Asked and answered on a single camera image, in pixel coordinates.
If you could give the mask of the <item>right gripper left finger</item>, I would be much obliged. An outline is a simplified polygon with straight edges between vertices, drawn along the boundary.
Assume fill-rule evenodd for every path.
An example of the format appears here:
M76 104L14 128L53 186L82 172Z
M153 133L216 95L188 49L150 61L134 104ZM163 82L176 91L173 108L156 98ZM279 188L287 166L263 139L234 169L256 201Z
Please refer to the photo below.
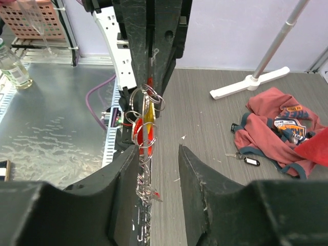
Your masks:
M61 190L45 181L1 183L1 245L117 245L118 156Z

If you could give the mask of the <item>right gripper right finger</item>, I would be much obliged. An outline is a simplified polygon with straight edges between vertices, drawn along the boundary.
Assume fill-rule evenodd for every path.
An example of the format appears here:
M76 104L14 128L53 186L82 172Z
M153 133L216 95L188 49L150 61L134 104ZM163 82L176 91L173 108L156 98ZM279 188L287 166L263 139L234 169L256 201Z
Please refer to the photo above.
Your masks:
M179 146L188 245L327 245L327 182L243 186Z

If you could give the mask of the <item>red handled keyring with keys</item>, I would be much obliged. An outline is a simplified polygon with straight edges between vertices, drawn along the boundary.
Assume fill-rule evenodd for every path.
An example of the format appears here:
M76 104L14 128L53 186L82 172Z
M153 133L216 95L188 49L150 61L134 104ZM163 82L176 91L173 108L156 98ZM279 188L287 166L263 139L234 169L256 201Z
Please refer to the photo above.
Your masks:
M131 141L139 148L139 167L136 194L147 206L153 200L161 202L159 192L151 185L151 161L157 140L156 112L165 108L165 101L153 89L153 78L137 87L128 101L125 119L132 127Z

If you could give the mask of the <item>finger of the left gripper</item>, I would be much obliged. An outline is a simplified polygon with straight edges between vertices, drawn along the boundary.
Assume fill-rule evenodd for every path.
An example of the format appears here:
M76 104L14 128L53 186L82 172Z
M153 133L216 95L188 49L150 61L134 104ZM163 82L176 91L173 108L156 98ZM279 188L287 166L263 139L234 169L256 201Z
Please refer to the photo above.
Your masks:
M122 38L129 42L133 88L154 74L154 1L112 1Z
M192 1L155 1L154 89L163 95L176 60L182 58L187 38Z

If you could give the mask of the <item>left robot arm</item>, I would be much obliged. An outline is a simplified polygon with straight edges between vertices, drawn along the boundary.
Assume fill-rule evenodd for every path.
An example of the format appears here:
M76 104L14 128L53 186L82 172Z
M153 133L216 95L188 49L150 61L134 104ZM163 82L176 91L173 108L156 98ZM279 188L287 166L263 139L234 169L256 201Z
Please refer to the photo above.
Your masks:
M185 49L192 1L83 1L105 37L120 91L153 78L163 95Z

